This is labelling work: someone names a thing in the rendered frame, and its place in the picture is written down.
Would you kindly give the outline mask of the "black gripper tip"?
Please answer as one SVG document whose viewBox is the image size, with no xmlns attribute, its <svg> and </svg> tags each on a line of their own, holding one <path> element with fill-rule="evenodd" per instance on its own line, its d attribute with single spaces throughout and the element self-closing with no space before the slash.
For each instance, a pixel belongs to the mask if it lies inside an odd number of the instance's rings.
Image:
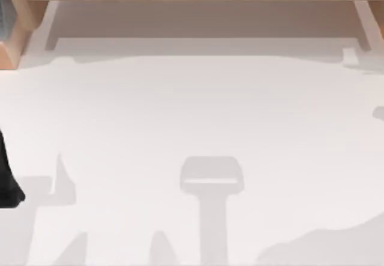
<svg viewBox="0 0 384 266">
<path fill-rule="evenodd" d="M 16 208 L 25 198 L 24 191 L 11 171 L 4 136 L 0 130 L 0 209 Z"/>
</svg>

